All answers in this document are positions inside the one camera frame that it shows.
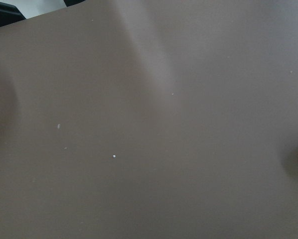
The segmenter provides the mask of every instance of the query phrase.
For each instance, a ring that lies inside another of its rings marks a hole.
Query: white object
[[[0,2],[16,6],[26,19],[66,7],[64,0],[0,0]]]

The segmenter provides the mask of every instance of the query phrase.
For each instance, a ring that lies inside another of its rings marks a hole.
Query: table surface
[[[87,0],[0,28],[10,238],[298,239],[298,0]]]

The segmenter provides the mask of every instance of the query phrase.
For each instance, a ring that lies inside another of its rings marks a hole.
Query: dark object
[[[84,0],[64,0],[66,6],[72,6],[78,3],[83,2]]]
[[[0,2],[0,26],[26,19],[16,6]]]

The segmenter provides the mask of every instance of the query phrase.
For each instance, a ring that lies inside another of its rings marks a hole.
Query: gray surface
[[[88,0],[0,28],[10,238],[298,239],[298,1]]]

